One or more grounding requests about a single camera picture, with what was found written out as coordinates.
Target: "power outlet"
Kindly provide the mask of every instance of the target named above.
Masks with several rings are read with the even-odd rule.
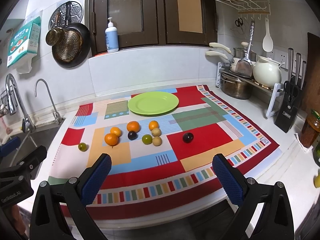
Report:
[[[306,56],[301,55],[301,63],[300,63],[300,71],[299,71],[299,76],[301,77],[302,75],[302,62],[305,60]],[[296,73],[297,70],[297,57],[293,56],[293,68],[292,68],[292,73]]]
[[[282,65],[282,68],[288,69],[288,53],[287,52],[277,50],[277,53],[275,55],[275,61],[278,61],[280,63],[285,63],[284,65]]]
[[[277,54],[278,50],[277,49],[273,49],[271,52],[267,52],[266,56],[275,60],[275,55]]]

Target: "white countertop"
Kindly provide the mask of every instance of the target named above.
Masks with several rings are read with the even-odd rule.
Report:
[[[225,95],[220,89],[214,87],[210,87],[210,89],[217,96],[250,118],[280,145],[278,150],[269,155],[253,170],[249,171],[245,177],[254,177],[259,183],[263,184],[274,185],[277,181],[284,183],[292,209],[294,229],[297,230],[312,205],[316,202],[320,192],[320,189],[316,189],[313,185],[313,178],[318,175],[319,167],[313,160],[312,152],[305,153],[294,137],[294,133],[301,131],[304,120],[298,117],[289,132],[284,133],[274,125],[273,118],[265,119],[267,105],[262,103],[258,98],[251,97],[249,100],[243,101]],[[71,112],[64,114],[66,120],[52,141],[48,149],[47,158],[43,161],[37,178],[31,181],[31,186],[35,193],[18,204],[23,209],[29,212],[32,211],[38,186],[41,181],[48,179],[54,155],[76,112],[73,107]],[[223,199],[226,199],[226,194],[223,189],[220,189],[190,204],[165,212],[134,219],[99,220],[96,222],[101,228],[128,229],[146,227],[186,217],[206,209]],[[258,221],[261,209],[262,204],[259,204],[247,230],[249,235]],[[72,224],[71,219],[67,219],[67,222]]]

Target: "green plate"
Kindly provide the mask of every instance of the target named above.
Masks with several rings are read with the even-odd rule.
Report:
[[[167,92],[146,92],[131,98],[128,108],[136,114],[163,114],[177,107],[179,99]]]

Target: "spice jar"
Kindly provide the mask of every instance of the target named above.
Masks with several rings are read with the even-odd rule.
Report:
[[[299,140],[304,147],[309,148],[316,140],[319,133],[320,114],[312,109],[311,113],[308,114],[306,121],[304,122],[301,134],[299,135]]]

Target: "faucet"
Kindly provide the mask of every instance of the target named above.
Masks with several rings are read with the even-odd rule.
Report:
[[[30,130],[30,132],[33,132],[36,129],[36,127],[34,126],[32,120],[30,119],[30,116],[27,114],[26,109],[24,108],[24,105],[23,105],[23,102],[21,100],[21,96],[20,96],[20,93],[19,93],[19,89],[18,89],[16,80],[14,79],[14,77],[13,77],[13,75],[11,73],[9,73],[7,75],[7,77],[5,78],[5,89],[6,89],[7,96],[8,96],[10,115],[13,115],[13,114],[15,114],[17,112],[17,109],[16,109],[16,107],[14,105],[14,102],[12,100],[12,97],[11,97],[10,81],[12,83],[14,91],[16,92],[17,100],[19,102],[20,108],[21,108],[22,113],[23,113],[22,131],[24,133],[26,133],[27,130]]]
[[[61,118],[59,112],[57,111],[57,108],[53,102],[53,99],[52,99],[52,96],[51,96],[51,93],[50,93],[50,90],[49,90],[49,86],[47,84],[47,82],[43,79],[43,78],[40,78],[37,80],[36,84],[35,84],[35,97],[37,97],[37,84],[42,81],[45,86],[47,87],[47,91],[48,91],[48,94],[49,94],[49,97],[50,97],[50,100],[51,100],[51,103],[52,103],[52,106],[53,106],[53,109],[54,109],[54,113],[53,113],[53,116],[54,116],[54,121],[57,122],[58,124],[62,124],[63,123],[63,118]]]

